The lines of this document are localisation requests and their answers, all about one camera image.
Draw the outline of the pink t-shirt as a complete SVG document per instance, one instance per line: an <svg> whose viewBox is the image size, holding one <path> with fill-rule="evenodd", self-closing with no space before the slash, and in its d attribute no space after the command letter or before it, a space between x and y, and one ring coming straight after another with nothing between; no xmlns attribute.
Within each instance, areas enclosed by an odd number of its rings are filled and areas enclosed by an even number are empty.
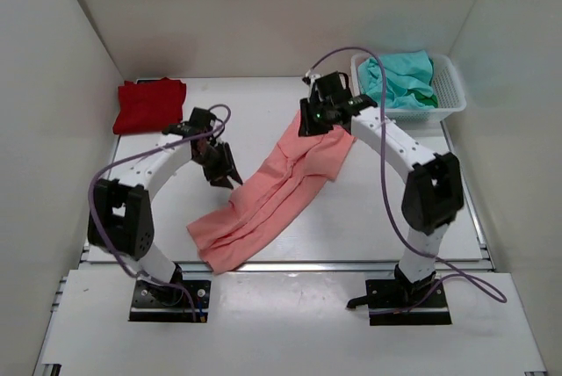
<svg viewBox="0 0 562 376"><path fill-rule="evenodd" d="M299 136L296 115L259 169L226 206L191 222L187 231L213 273L232 271L267 247L335 181L355 138L341 127Z"/></svg>

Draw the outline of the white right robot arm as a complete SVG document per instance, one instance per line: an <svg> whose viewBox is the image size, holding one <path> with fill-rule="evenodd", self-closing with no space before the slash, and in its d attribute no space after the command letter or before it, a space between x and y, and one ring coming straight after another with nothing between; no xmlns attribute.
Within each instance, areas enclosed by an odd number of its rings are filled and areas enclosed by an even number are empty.
<svg viewBox="0 0 562 376"><path fill-rule="evenodd" d="M465 204L459 160L422 146L365 95L340 104L302 98L299 109L300 136L340 127L379 154L382 173L390 166L403 180L400 209L408 235L399 236L405 252L395 270L393 294L400 304L415 305L435 275L444 235Z"/></svg>

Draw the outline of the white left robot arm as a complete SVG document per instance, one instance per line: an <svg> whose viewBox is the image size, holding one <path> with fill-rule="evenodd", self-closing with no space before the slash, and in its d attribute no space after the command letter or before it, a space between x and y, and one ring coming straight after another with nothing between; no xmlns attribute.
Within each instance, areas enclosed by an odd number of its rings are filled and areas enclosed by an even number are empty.
<svg viewBox="0 0 562 376"><path fill-rule="evenodd" d="M165 304L181 299L184 282L177 264L155 245L151 203L190 162L212 186L233 189L233 183L242 183L229 144L190 128L164 134L149 155L136 158L119 177L99 178L90 193L89 244L113 255L134 278L153 283L153 293Z"/></svg>

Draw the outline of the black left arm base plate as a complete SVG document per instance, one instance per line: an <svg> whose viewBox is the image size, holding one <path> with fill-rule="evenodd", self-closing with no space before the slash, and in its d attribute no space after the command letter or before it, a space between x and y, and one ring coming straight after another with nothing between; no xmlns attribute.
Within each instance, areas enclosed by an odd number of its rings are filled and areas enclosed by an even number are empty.
<svg viewBox="0 0 562 376"><path fill-rule="evenodd" d="M182 284L190 294L192 303L180 289L137 280L133 289L129 321L206 323L212 281L184 279Z"/></svg>

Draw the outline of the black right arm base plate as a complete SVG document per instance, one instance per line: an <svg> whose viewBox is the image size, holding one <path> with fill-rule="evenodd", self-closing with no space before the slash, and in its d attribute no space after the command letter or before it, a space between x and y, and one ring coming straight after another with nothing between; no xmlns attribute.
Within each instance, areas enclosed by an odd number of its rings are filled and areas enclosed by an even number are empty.
<svg viewBox="0 0 562 376"><path fill-rule="evenodd" d="M350 299L348 310L368 308L371 326L448 326L450 308L442 280L433 272L421 282L403 277L367 279L366 294Z"/></svg>

